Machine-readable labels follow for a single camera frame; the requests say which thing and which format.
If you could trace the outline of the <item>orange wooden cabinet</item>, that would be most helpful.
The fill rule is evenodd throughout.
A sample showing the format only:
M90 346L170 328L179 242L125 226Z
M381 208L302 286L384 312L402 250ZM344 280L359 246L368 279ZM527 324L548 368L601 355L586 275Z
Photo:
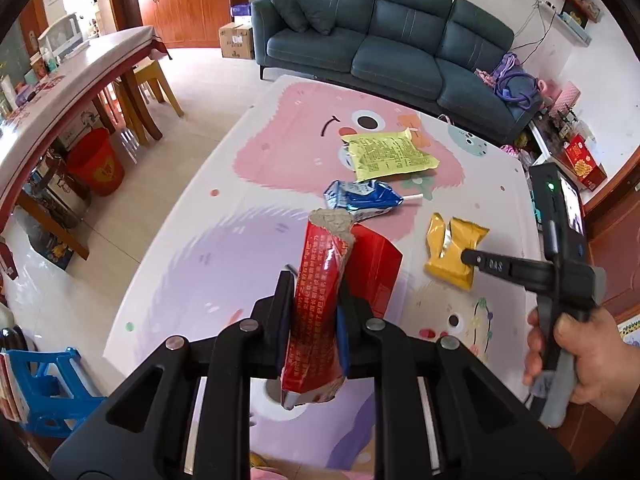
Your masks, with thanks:
M231 21L231 0L138 0L142 23L168 48L216 48L219 29Z

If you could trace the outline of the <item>yellow printed packet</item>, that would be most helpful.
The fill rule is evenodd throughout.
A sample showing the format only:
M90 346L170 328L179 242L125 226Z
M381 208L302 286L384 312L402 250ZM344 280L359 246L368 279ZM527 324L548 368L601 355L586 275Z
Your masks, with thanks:
M356 133L343 136L358 182L436 169L439 160L419 150L412 132Z

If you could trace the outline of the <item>long wooden side table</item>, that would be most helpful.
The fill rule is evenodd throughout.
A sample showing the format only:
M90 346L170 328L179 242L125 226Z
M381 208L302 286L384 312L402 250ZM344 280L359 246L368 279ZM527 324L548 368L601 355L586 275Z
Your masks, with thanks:
M88 47L65 61L58 83L43 90L17 118L1 127L1 222L6 223L30 168L85 106L114 79L122 78L126 95L150 136L160 140L141 99L132 68L144 58L159 60L168 51L152 26L113 32L90 40Z

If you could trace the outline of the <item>blue foil snack bag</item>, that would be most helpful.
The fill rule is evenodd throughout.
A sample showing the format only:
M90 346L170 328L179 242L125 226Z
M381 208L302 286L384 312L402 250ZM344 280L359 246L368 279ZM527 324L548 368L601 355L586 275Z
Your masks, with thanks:
M333 181L323 193L329 209L344 209L355 221L387 214L401 206L404 198L379 180Z

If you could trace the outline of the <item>blue plastic stool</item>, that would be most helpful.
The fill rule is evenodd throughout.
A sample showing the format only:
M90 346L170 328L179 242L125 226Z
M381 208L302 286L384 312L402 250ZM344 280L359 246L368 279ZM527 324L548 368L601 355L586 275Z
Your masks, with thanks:
M82 378L81 355L60 352L2 350L18 422L30 434L68 438L105 400Z

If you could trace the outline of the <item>red gift box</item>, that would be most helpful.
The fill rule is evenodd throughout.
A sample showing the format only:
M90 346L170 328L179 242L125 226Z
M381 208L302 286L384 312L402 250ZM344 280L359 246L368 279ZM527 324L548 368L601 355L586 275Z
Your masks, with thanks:
M579 182L589 191L594 191L606 180L603 167L594 159L585 139L579 133L565 143L564 154Z

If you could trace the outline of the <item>red snack bag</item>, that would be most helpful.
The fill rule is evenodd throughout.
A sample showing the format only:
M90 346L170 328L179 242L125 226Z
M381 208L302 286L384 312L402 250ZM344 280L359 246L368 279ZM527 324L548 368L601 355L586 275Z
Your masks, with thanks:
M332 400L345 380L338 327L340 290L366 300L382 318L399 274L402 253L344 209L316 209L308 217L297 273L293 322L281 374L281 404Z

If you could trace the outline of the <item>red plastic bucket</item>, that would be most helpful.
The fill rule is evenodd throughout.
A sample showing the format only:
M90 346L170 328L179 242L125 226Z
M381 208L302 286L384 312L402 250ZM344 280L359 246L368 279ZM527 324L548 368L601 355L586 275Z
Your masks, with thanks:
M72 176L102 197L113 194L125 177L107 128L91 129L83 136L68 153L66 165Z

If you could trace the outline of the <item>yellow foil wrapper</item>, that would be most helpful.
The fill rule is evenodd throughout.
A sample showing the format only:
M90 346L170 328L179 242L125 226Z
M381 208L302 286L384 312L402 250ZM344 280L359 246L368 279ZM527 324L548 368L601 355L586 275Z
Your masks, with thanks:
M428 259L424 270L450 285L470 290L474 269L472 264L462 261L462 252L465 249L475 250L488 233L488 228L474 222L459 218L445 221L438 212L434 212L426 232Z

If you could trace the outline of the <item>cartoon printed tablecloth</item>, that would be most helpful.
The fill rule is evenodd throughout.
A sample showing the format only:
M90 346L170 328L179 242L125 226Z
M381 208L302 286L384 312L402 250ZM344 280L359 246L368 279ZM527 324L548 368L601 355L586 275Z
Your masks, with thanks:
M471 290L425 271L433 214L484 226L480 248L536 259L538 232L520 162L446 122L354 90L284 76L206 159L146 252L104 354L131 373L166 338L200 340L247 318L302 258L308 214L352 180L344 136L410 131L437 168L394 177L408 203L367 221L401 252L385 317L407 334L458 337L519 398L528 312L523 289L477 274Z

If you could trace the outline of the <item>dark teal sofa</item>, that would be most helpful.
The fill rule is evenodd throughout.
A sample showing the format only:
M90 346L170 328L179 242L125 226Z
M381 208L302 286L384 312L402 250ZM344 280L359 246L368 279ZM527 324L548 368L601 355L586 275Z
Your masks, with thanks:
M256 62L363 90L511 144L541 108L503 102L491 72L514 32L469 0L254 0Z

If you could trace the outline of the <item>cardboard box by sofa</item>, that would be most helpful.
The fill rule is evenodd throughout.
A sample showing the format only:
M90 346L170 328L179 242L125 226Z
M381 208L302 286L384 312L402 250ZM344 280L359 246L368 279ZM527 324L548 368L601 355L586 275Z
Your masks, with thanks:
M218 35L224 58L252 60L255 57L252 24L229 23L219 29Z

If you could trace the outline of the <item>purple bag on sofa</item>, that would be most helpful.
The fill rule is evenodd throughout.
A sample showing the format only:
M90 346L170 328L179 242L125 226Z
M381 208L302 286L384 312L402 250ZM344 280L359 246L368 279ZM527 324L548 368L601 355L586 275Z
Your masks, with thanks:
M531 110L540 98L538 79L527 73L515 53L506 52L491 72L494 93L500 100Z

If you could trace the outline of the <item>yellow wooden stool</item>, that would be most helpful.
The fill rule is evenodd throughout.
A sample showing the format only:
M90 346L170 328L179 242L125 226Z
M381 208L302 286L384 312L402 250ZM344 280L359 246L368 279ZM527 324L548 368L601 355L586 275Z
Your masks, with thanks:
M146 58L132 70L129 81L133 79L136 80L138 93L144 104L148 102L144 92L145 90L149 90L151 96L157 103L168 102L179 117L184 116L184 111L168 84L165 74L160 67L160 62ZM128 96L124 77L119 77L115 80L114 90L125 125L132 132L138 143L148 145L149 136L156 140L156 136L152 136L151 131L146 128L146 125L134 106L134 101Z

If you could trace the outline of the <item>phone on gripper mount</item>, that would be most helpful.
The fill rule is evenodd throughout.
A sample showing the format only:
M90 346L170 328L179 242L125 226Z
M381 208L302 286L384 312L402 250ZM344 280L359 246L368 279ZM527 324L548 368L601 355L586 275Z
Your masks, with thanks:
M544 256L587 261L587 241L578 188L553 162L529 168L534 202L540 212Z

